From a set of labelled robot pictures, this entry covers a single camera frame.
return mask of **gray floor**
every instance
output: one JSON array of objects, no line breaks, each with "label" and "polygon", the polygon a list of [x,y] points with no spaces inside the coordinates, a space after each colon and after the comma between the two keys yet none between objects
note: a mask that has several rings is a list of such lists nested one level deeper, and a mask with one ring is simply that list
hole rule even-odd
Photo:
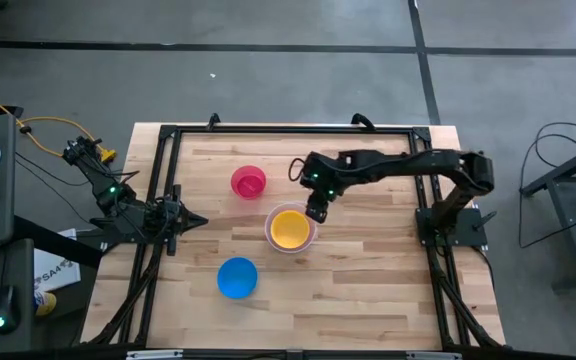
[{"label": "gray floor", "polygon": [[[432,46],[576,48],[576,1],[419,0]],[[11,0],[0,37],[12,39],[414,45],[403,0]],[[563,237],[520,250],[517,189],[524,153],[540,126],[576,122],[576,58],[431,56],[443,124],[462,146],[495,161],[496,190],[480,205],[508,344],[576,355],[576,293],[550,284],[574,274]],[[345,123],[361,112],[377,123],[428,124],[415,55],[95,52],[0,49],[0,101],[25,115],[75,119],[119,151],[136,121]],[[553,128],[576,138],[576,129]],[[42,124],[53,149],[76,136]],[[81,175],[20,139],[19,152],[72,181]],[[546,157],[576,153],[546,140]],[[531,156],[530,181],[548,170]],[[16,211],[48,228],[85,228],[50,190],[18,169]],[[55,184],[80,213],[98,215],[89,189]],[[550,201],[526,203],[524,241],[559,227]]]}]

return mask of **yellow cable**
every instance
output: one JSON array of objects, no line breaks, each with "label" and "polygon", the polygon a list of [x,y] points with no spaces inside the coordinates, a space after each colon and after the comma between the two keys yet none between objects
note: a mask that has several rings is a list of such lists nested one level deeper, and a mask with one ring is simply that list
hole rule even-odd
[{"label": "yellow cable", "polygon": [[[64,119],[64,118],[58,118],[58,117],[52,117],[52,116],[38,116],[38,117],[32,117],[32,118],[27,118],[24,120],[19,120],[17,119],[17,117],[15,115],[13,115],[10,111],[8,111],[8,109],[6,109],[5,107],[3,107],[3,105],[0,104],[0,109],[5,112],[8,115],[11,115],[12,117],[15,118],[15,122],[17,124],[17,126],[19,126],[20,128],[24,126],[25,122],[31,122],[31,121],[37,121],[37,120],[52,120],[52,121],[60,121],[63,123],[67,123],[70,125],[73,125],[75,127],[77,127],[79,130],[81,130],[84,134],[86,134],[86,136],[88,136],[90,138],[90,140],[95,140],[95,138],[90,134],[90,132],[88,132],[88,130],[86,130],[83,126],[79,125],[78,123],[72,121],[72,120],[68,120],[68,119]],[[61,157],[61,154],[48,149],[47,147],[41,145],[41,143],[39,143],[39,141],[31,134],[31,133],[26,133],[24,134],[26,136],[28,136],[30,138],[30,140],[32,140],[33,143],[35,143],[35,145],[37,145],[37,147],[51,155],[55,155],[57,157]],[[108,151],[104,148],[102,148],[101,146],[97,145],[99,147],[100,150],[102,151]]]}]

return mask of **yellow cup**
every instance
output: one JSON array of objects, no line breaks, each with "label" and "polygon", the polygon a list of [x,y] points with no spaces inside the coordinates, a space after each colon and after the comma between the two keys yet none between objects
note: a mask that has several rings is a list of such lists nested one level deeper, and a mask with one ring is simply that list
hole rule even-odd
[{"label": "yellow cup", "polygon": [[296,249],[308,240],[310,224],[306,215],[295,211],[282,211],[270,225],[272,239],[284,249]]}]

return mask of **paper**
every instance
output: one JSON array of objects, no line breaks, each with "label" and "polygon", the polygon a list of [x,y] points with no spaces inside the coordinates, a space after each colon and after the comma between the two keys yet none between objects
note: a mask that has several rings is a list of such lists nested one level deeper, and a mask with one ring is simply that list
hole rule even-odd
[{"label": "paper", "polygon": [[[77,241],[77,230],[59,233]],[[35,290],[51,291],[81,281],[79,264],[57,255],[35,249]]]}]

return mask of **wooden table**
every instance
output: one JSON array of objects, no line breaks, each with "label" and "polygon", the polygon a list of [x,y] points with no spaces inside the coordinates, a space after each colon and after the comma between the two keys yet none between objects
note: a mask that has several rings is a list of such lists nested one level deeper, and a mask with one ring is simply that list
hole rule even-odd
[{"label": "wooden table", "polygon": [[[124,170],[141,171],[130,180],[140,198],[147,192],[160,125],[137,123],[133,130]],[[430,129],[433,147],[459,148],[455,127]],[[288,180],[290,161],[310,151],[336,157],[349,149],[397,154],[409,146],[400,135],[184,135],[175,183],[182,185],[188,209],[210,222],[179,237],[176,256],[163,257],[148,346],[439,349],[428,262],[414,222],[412,177],[347,190],[330,205],[319,237],[302,253],[280,253],[265,239],[270,210],[286,201],[305,202],[309,194]],[[165,174],[168,158],[163,164]],[[268,178],[263,196],[252,201],[230,189],[232,172],[248,164]],[[160,178],[158,194],[165,176]],[[451,182],[440,181],[448,194]],[[120,245],[103,258],[82,340],[96,335],[124,300],[134,252],[135,246]],[[227,299],[216,286],[219,266],[234,256],[251,259],[259,270],[257,289],[244,300]],[[464,301],[503,342],[486,264],[470,248],[455,248],[455,261]],[[447,309],[457,341],[454,311]]]}]

